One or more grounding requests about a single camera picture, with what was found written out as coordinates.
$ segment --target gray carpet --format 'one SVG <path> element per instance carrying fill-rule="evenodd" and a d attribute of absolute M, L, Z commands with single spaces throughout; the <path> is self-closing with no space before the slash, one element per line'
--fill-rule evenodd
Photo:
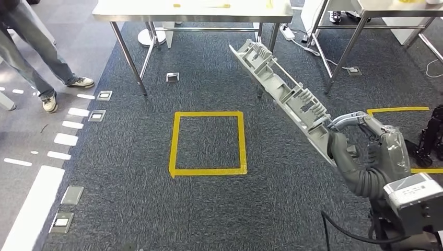
<path fill-rule="evenodd" d="M 142 28 L 126 23 L 122 31 L 140 66 L 147 49 L 134 38 Z M 265 26 L 266 43 L 269 33 Z M 321 35 L 330 59 L 339 59 L 350 35 Z M 60 207 L 74 212 L 71 229 L 48 235 L 43 250 L 123 250 L 128 243 L 143 250 L 325 250 L 319 210 L 345 229 L 367 235 L 368 203 L 347 191 L 337 171 L 270 99 L 257 99 L 256 87 L 228 49 L 247 38 L 252 34 L 176 32 L 172 49 L 154 49 L 145 76 L 147 98 L 140 95 L 121 49 L 114 48 L 97 88 L 113 90 L 112 99 L 89 106 L 106 110 L 106 117 L 102 123 L 86 122 L 64 166 L 66 184 L 85 186 L 85 192 L 79 205 Z M 432 53 L 422 44 L 405 51 L 389 31 L 363 33 L 347 65 L 359 66 L 364 75 L 343 72 L 328 96 L 319 58 L 280 34 L 274 55 L 333 117 L 377 107 L 435 107 L 441 101 L 438 81 L 423 70 Z M 166 83 L 168 72 L 180 72 L 180 82 Z M 174 112 L 236 110 L 244 113 L 248 173 L 171 178 Z M 429 114 L 376 117 L 411 138 Z M 362 144 L 358 130 L 345 132 Z M 237 136 L 234 118 L 182 118 L 177 168 L 235 168 Z M 330 234 L 332 250 L 379 250 L 332 229 Z"/>

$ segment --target jeans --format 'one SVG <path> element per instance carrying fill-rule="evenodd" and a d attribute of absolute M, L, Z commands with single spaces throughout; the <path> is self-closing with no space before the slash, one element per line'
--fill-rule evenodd
<path fill-rule="evenodd" d="M 37 27 L 32 13 L 23 0 L 14 10 L 0 15 L 0 21 L 13 28 L 23 41 L 34 48 L 54 75 L 66 86 L 78 80 L 52 42 Z M 54 88 L 23 58 L 6 27 L 0 24 L 0 30 L 0 57 L 24 77 L 31 87 L 40 92 L 41 99 L 51 97 Z"/>

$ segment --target gray floor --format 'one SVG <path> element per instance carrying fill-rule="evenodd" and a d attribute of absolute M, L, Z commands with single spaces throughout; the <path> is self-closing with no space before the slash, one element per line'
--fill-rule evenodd
<path fill-rule="evenodd" d="M 294 6 L 302 5 L 301 1 L 292 2 Z M 75 97 L 77 92 L 57 85 L 37 54 L 21 43 L 26 58 L 61 94 L 60 111 L 47 115 L 39 101 L 32 98 L 32 89 L 0 65 L 4 76 L 0 86 L 7 88 L 5 94 L 19 107 L 12 113 L 0 111 L 0 158 L 33 163 L 32 167 L 6 163 L 0 167 L 0 246 L 43 164 L 66 170 L 61 191 L 67 185 L 85 186 L 78 206 L 60 207 L 75 213 L 70 232 L 51 234 L 48 239 L 43 233 L 37 246 L 46 242 L 44 250 L 121 250 L 127 243 L 144 250 L 324 250 L 320 209 L 327 210 L 348 230 L 365 234 L 368 205 L 347 192 L 339 175 L 272 102 L 256 99 L 255 87 L 230 55 L 227 44 L 238 48 L 251 36 L 176 34 L 171 50 L 163 46 L 161 52 L 154 53 L 156 65 L 151 64 L 146 74 L 146 100 L 139 94 L 120 48 L 114 47 L 109 24 L 91 17 L 94 6 L 95 1 L 43 0 L 34 9 L 73 70 L 100 79 L 96 91 L 115 91 L 110 102 L 94 101 L 88 107 L 88 100 Z M 292 26 L 301 28 L 297 14 Z M 138 65 L 147 51 L 134 39 L 142 27 L 126 24 L 123 30 Z M 428 33 L 443 51 L 438 37 L 441 27 L 437 21 Z M 265 28 L 265 36 L 269 36 L 270 27 Z M 424 75 L 426 64 L 434 59 L 432 53 L 421 42 L 404 51 L 389 32 L 385 35 L 388 40 L 381 40 L 373 32 L 362 37 L 348 65 L 358 65 L 364 76 L 351 78 L 343 73 L 330 96 L 322 94 L 327 77 L 319 58 L 300 51 L 280 35 L 275 55 L 321 99 L 332 116 L 376 107 L 432 108 L 441 103 L 437 92 L 442 91 L 441 80 Z M 349 32 L 333 31 L 321 36 L 330 59 L 338 61 L 349 37 Z M 441 69 L 440 63 L 431 67 L 437 74 Z M 165 74 L 174 71 L 182 74 L 180 83 L 166 84 Z M 25 93 L 12 94 L 13 88 Z M 76 133 L 61 127 L 64 119 L 75 120 L 66 115 L 69 107 L 107 110 L 104 122 L 87 124 L 77 132 L 79 144 L 72 149 L 53 143 L 58 132 Z M 168 173 L 169 151 L 173 113 L 178 110 L 241 110 L 248 174 L 172 179 Z M 429 114 L 397 112 L 376 117 L 400 126 L 411 139 L 425 126 Z M 177 168 L 238 166 L 236 126 L 231 118 L 183 118 Z M 361 144 L 357 138 L 352 140 Z M 72 154 L 73 160 L 63 165 L 47 158 L 45 153 L 55 147 Z M 31 155 L 30 151 L 39 154 Z M 336 231 L 331 234 L 337 250 L 377 250 Z"/>
<path fill-rule="evenodd" d="M 97 1 L 42 0 L 33 9 L 55 37 L 57 48 L 77 75 L 99 80 L 115 44 L 108 23 L 94 21 L 91 11 Z M 63 161 L 46 156 L 48 151 L 67 153 L 68 146 L 53 143 L 57 133 L 75 135 L 76 130 L 62 127 L 63 120 L 81 122 L 68 116 L 70 107 L 86 108 L 89 100 L 77 93 L 93 94 L 94 89 L 79 91 L 65 88 L 50 72 L 38 54 L 18 39 L 24 57 L 51 83 L 58 92 L 59 110 L 47 114 L 35 91 L 5 63 L 0 64 L 0 86 L 4 94 L 17 105 L 13 112 L 0 110 L 0 247 L 28 194 L 41 165 L 62 167 Z M 23 94 L 12 93 L 24 90 Z M 4 163 L 4 158 L 31 162 L 31 167 Z"/>

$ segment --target metal table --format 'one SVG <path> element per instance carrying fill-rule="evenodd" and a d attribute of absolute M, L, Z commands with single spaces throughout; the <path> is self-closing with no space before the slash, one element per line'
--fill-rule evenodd
<path fill-rule="evenodd" d="M 354 44 L 357 42 L 357 39 L 363 29 L 415 29 L 417 35 L 413 37 L 410 41 L 407 41 L 407 44 L 412 44 L 417 37 L 421 37 L 423 39 L 423 30 L 425 30 L 431 22 L 435 19 L 435 17 L 443 16 L 443 4 L 426 4 L 425 1 L 423 3 L 402 3 L 399 0 L 351 0 L 352 5 L 356 8 L 357 12 L 362 17 L 360 23 L 357 26 L 320 26 L 320 19 L 324 15 L 324 10 L 328 4 L 329 0 L 324 0 L 323 5 L 320 9 L 320 15 L 318 16 L 314 26 L 312 27 L 312 35 L 309 38 L 308 45 L 313 40 L 317 46 L 317 49 L 320 52 L 321 58 L 323 60 L 323 64 L 326 67 L 330 78 L 330 84 L 326 89 L 326 93 L 328 93 L 332 87 L 333 82 L 336 80 L 340 69 L 345 64 L 346 58 L 351 52 Z M 368 18 L 377 18 L 377 17 L 430 17 L 430 19 L 421 26 L 382 26 L 382 25 L 367 25 Z M 354 34 L 352 35 L 345 51 L 340 58 L 340 61 L 337 64 L 337 67 L 332 72 L 331 67 L 328 65 L 326 61 L 326 57 L 321 49 L 317 36 L 315 35 L 317 29 L 355 29 Z M 429 41 L 424 40 L 424 42 L 429 46 Z M 435 53 L 437 50 L 432 46 L 431 50 Z"/>
<path fill-rule="evenodd" d="M 156 31 L 234 31 L 261 33 L 264 22 L 274 24 L 269 42 L 269 50 L 273 51 L 280 23 L 291 22 L 293 11 L 289 0 L 225 0 L 226 4 L 214 5 L 217 1 L 211 0 L 99 0 L 92 14 L 97 20 L 109 21 L 115 36 L 123 50 L 125 58 L 141 88 L 143 95 L 147 95 L 143 85 L 143 76 L 148 65 L 149 57 L 156 45 Z M 154 38 L 149 46 L 146 59 L 140 74 L 126 47 L 118 21 L 141 21 Z M 183 22 L 259 22 L 258 28 L 155 28 L 154 21 L 183 21 Z"/>

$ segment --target shoe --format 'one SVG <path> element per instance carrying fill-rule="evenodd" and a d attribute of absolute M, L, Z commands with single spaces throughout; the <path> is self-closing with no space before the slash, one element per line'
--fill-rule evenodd
<path fill-rule="evenodd" d="M 57 96 L 57 93 L 54 92 L 54 94 L 49 97 L 49 98 L 45 98 L 42 99 L 43 102 L 43 109 L 47 112 L 47 113 L 53 113 L 56 112 L 57 109 L 59 108 L 59 105 L 57 104 L 57 100 L 55 100 L 55 97 Z"/>
<path fill-rule="evenodd" d="M 338 25 L 342 21 L 342 13 L 329 12 L 329 21 L 335 25 Z"/>
<path fill-rule="evenodd" d="M 68 87 L 91 88 L 95 85 L 94 80 L 87 77 L 79 77 L 77 81 L 68 85 Z"/>
<path fill-rule="evenodd" d="M 362 17 L 357 12 L 346 12 L 346 15 L 354 22 L 360 22 L 360 20 L 362 19 Z"/>

